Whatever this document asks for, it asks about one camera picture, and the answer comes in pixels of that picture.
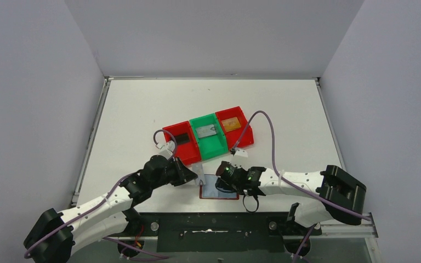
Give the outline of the green plastic bin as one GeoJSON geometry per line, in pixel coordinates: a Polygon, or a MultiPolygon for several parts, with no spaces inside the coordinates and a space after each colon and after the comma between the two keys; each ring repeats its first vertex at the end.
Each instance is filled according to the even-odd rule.
{"type": "Polygon", "coordinates": [[[190,119],[189,122],[198,143],[202,160],[221,156],[229,151],[223,129],[221,128],[215,113],[190,119]],[[199,139],[195,129],[209,124],[215,125],[217,135],[199,139]]]}

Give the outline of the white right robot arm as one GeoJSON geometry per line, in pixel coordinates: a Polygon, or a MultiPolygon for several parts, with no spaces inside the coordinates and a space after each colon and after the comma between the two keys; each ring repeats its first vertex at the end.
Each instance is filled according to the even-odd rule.
{"type": "Polygon", "coordinates": [[[245,170],[223,161],[216,176],[228,190],[255,199],[270,195],[308,198],[307,203],[294,203],[286,219],[287,228],[295,234],[332,219],[353,226],[370,219],[363,215],[367,187],[336,165],[295,173],[264,167],[245,170]]]}

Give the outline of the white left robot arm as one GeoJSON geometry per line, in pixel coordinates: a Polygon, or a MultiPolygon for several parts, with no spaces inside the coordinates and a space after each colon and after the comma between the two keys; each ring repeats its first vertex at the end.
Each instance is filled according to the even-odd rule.
{"type": "Polygon", "coordinates": [[[81,248],[125,232],[135,233],[140,218],[134,207],[164,185],[181,186],[197,174],[179,158],[154,155],[143,168],[121,177],[103,195],[70,209],[44,211],[24,239],[25,259],[67,262],[81,248]]]}

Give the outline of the grey card with stripe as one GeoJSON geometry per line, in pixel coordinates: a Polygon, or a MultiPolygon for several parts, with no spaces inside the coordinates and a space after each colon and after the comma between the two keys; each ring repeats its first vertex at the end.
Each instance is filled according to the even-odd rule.
{"type": "Polygon", "coordinates": [[[194,163],[192,165],[192,171],[197,175],[195,178],[196,186],[203,186],[206,184],[205,174],[202,163],[194,163]]]}

